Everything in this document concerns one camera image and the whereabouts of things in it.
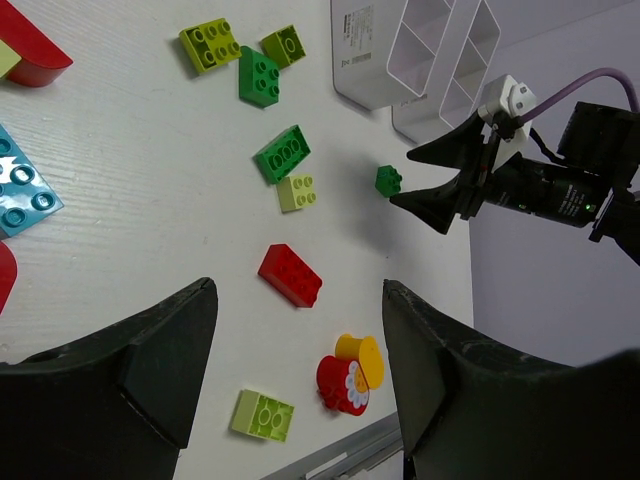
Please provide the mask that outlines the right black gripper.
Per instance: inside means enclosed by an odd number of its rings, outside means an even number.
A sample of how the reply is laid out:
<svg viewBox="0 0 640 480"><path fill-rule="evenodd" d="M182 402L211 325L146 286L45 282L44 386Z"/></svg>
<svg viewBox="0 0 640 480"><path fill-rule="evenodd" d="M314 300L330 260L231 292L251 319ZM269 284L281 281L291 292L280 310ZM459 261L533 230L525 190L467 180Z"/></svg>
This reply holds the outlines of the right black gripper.
<svg viewBox="0 0 640 480"><path fill-rule="evenodd" d="M555 152L531 127L525 147L497 164L502 139L492 133L485 140L484 127L475 112L452 131L406 154L414 162L462 171L462 185L456 176L436 188L392 195L390 203L442 235L456 214L462 212L468 220L484 204L578 228L596 219L613 179L613 163L607 157L589 151L570 128Z"/></svg>

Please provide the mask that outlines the dark green 2x2 lego brick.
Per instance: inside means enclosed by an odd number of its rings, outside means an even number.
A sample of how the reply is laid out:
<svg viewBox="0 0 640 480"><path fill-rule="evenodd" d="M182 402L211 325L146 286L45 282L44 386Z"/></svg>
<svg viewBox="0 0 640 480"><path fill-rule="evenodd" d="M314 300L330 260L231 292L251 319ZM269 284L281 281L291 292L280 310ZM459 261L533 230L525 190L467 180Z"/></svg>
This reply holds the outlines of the dark green 2x2 lego brick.
<svg viewBox="0 0 640 480"><path fill-rule="evenodd" d="M278 65L260 52L243 45L239 59L239 97L241 100L267 108L279 101L280 70Z"/></svg>

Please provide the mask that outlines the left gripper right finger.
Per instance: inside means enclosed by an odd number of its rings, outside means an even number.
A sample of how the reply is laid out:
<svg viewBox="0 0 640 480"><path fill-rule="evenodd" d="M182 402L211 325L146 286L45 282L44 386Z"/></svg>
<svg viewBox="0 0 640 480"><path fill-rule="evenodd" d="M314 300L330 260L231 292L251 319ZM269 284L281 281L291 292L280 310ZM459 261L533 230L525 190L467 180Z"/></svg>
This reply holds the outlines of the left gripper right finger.
<svg viewBox="0 0 640 480"><path fill-rule="evenodd" d="M420 479L635 479L639 353L571 367L438 311L396 280L382 320L406 456Z"/></svg>

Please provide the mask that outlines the green 2x3 lego brick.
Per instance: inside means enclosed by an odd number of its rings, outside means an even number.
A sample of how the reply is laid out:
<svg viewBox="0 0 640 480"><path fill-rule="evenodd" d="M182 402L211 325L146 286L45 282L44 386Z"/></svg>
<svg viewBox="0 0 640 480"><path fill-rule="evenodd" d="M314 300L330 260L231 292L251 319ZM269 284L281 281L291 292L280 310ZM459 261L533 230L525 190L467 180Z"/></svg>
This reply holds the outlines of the green 2x3 lego brick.
<svg viewBox="0 0 640 480"><path fill-rule="evenodd" d="M311 153L299 125L293 125L254 156L254 160L269 185L280 183Z"/></svg>

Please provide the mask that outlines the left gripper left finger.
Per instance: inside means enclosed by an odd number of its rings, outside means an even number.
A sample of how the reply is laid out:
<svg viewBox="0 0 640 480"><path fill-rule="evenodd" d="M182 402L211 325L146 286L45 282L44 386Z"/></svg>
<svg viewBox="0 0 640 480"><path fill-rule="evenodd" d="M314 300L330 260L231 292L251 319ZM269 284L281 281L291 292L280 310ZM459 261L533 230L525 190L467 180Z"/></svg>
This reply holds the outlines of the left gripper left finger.
<svg viewBox="0 0 640 480"><path fill-rule="evenodd" d="M78 340L1 365L4 479L171 479L218 314L198 279Z"/></svg>

